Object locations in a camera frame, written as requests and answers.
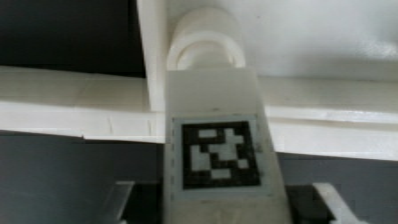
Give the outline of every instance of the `dark background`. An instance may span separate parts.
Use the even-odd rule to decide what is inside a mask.
[[[115,180],[159,183],[161,145],[0,133],[0,223],[95,224]],[[285,185],[333,184],[358,218],[398,223],[398,163],[278,154]]]
[[[145,76],[133,0],[0,0],[0,65]]]

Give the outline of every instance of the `white panel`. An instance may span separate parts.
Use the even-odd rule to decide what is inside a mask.
[[[165,107],[166,0],[136,0],[150,110]]]
[[[398,1],[168,0],[168,35],[204,6],[239,21],[246,64],[261,75],[398,80]]]
[[[0,67],[0,130],[159,142],[145,80]]]

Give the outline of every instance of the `gray wall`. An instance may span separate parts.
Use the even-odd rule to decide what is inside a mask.
[[[278,154],[285,185],[333,184],[356,217],[398,223],[398,162]]]
[[[156,182],[156,145],[0,136],[0,223],[93,224],[115,180]]]

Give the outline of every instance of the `white surface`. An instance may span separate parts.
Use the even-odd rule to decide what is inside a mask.
[[[152,111],[165,111],[165,58],[166,38],[166,0],[136,0],[145,76],[149,88],[149,106]]]
[[[165,87],[168,137],[163,162],[165,223],[289,224],[277,157],[264,126],[257,124],[259,117],[264,116],[264,108],[255,73],[250,69],[237,68],[170,71]],[[252,146],[259,146],[261,149],[253,150],[261,184],[184,189],[182,124],[236,121],[248,122]],[[234,144],[243,142],[241,136],[234,135],[230,129],[225,129],[225,136],[225,144],[207,144],[209,152],[218,153],[220,161],[237,160]],[[211,170],[214,179],[227,179],[230,175],[229,169]]]
[[[259,86],[278,152],[398,161],[396,82],[261,77]],[[0,130],[163,143],[163,124],[145,80],[0,67]]]
[[[145,80],[0,67],[0,130],[161,142]]]
[[[252,86],[257,78],[250,69],[173,71],[166,77],[172,99],[166,110],[172,113],[227,115],[255,111],[257,89]]]
[[[398,160],[398,83],[259,78],[275,150]]]
[[[166,56],[166,70],[184,70],[191,67],[186,65],[205,60],[200,56],[207,44],[211,44],[209,49],[213,51],[205,53],[205,57],[211,60],[221,58],[218,66],[245,67],[241,33],[236,20],[214,8],[200,8],[189,11],[177,22]],[[209,68],[209,63],[197,67]]]
[[[252,142],[261,144],[255,151],[255,162],[261,171],[261,185],[246,187],[204,188],[182,190],[181,182],[181,125],[209,122],[236,122],[246,120],[250,124]],[[220,224],[289,224],[287,202],[282,191],[280,171],[275,153],[262,143],[255,116],[220,116],[173,118],[168,129],[172,141],[165,144],[165,223],[220,223]],[[229,169],[211,172],[213,178],[230,176]]]
[[[259,75],[398,80],[398,1],[168,0],[168,35],[184,13],[234,16]]]

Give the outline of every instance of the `rounded white component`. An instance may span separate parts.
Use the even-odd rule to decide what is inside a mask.
[[[237,22],[221,10],[200,8],[184,15],[177,23],[166,69],[225,66],[245,67]]]

